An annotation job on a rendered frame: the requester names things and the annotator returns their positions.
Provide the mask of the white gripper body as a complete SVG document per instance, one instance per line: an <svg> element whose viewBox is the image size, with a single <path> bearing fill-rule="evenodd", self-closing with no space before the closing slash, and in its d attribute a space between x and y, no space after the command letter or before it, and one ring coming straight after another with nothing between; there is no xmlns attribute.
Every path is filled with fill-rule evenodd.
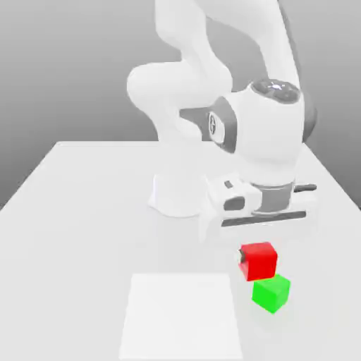
<svg viewBox="0 0 361 361"><path fill-rule="evenodd" d="M201 243L216 245L300 240L307 237L316 224L316 208L290 210L272 216L212 209L200 214L197 237Z"/></svg>

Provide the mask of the small red cube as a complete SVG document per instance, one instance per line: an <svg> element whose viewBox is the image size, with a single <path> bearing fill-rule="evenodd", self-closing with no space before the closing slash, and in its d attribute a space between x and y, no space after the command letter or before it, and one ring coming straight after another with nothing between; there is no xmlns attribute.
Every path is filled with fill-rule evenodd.
<svg viewBox="0 0 361 361"><path fill-rule="evenodd" d="M240 248L245 253L245 262L238 266L246 281L271 279L275 276L278 254L270 242L250 243Z"/></svg>

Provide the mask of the small green cube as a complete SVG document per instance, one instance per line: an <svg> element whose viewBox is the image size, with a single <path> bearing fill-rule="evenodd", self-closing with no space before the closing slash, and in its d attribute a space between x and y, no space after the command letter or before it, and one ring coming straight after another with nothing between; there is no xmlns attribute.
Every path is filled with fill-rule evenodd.
<svg viewBox="0 0 361 361"><path fill-rule="evenodd" d="M252 300L274 314L283 307L288 300L290 281L280 274L271 279L257 280L253 283Z"/></svg>

